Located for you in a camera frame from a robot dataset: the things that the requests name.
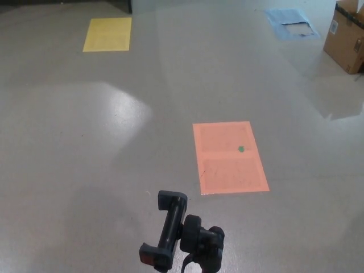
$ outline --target yellow paper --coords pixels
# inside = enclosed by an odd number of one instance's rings
[[[128,51],[131,18],[92,19],[84,52]]]

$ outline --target orange paper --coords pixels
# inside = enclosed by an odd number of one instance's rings
[[[267,192],[249,121],[193,125],[201,194]]]

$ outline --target cardboard box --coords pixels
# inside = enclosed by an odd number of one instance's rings
[[[359,0],[336,2],[324,51],[347,73],[364,72],[364,5],[359,7]]]

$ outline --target phone mount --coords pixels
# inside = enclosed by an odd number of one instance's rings
[[[191,262],[198,263],[202,273],[217,273],[224,249],[222,229],[214,226],[206,230],[201,226],[201,218],[194,215],[186,216],[182,224],[187,196],[180,192],[160,191],[158,209],[168,211],[158,247],[144,243],[139,249],[140,261],[166,273],[172,268],[177,241],[181,239],[181,251],[189,253],[183,261],[181,273]]]

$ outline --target blue plastic sheet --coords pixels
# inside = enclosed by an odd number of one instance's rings
[[[311,25],[303,11],[299,9],[270,9],[266,10],[268,21],[280,40],[319,39],[320,34]],[[289,31],[289,25],[306,23],[312,31],[308,34],[297,34]]]

